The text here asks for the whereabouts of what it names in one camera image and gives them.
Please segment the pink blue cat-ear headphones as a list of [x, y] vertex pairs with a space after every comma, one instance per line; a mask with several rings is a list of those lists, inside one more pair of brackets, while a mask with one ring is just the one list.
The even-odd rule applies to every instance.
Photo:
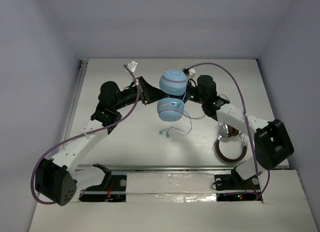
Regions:
[[159, 80], [159, 87], [167, 94], [157, 102], [157, 113], [162, 121], [178, 121], [185, 110], [184, 98], [187, 92], [186, 75], [174, 69], [166, 70]]

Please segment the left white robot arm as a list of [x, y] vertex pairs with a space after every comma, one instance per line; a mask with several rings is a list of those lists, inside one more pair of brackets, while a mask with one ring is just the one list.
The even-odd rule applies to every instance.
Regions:
[[43, 205], [64, 206], [77, 201], [88, 187], [108, 188], [110, 169], [94, 164], [88, 170], [77, 171], [78, 165], [98, 142], [133, 113], [138, 102], [148, 105], [167, 96], [141, 76], [124, 90], [113, 81], [105, 82], [95, 112], [82, 132], [53, 146], [37, 161], [30, 180], [33, 198]]

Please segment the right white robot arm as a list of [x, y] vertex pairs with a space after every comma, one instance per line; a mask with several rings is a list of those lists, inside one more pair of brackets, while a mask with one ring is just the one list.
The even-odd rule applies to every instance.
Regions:
[[294, 147], [281, 120], [267, 121], [249, 115], [217, 95], [216, 83], [211, 76], [202, 75], [197, 86], [188, 83], [187, 100], [201, 104], [206, 116], [227, 124], [253, 139], [252, 157], [231, 173], [231, 184], [238, 189], [249, 183], [249, 178], [272, 170], [294, 153]]

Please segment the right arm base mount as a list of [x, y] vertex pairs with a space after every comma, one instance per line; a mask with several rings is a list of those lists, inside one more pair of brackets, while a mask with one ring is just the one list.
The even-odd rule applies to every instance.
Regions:
[[228, 174], [215, 175], [211, 189], [218, 192], [219, 199], [261, 200], [265, 188], [260, 186], [259, 175], [265, 171], [261, 165], [258, 165], [256, 170], [254, 163], [246, 160], [235, 166]]

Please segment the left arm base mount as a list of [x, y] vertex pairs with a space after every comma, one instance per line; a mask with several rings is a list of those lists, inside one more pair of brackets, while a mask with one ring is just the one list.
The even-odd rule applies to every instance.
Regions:
[[125, 202], [127, 175], [112, 174], [112, 171], [104, 165], [93, 164], [94, 169], [103, 172], [103, 178], [96, 185], [86, 187], [80, 192], [81, 202]]

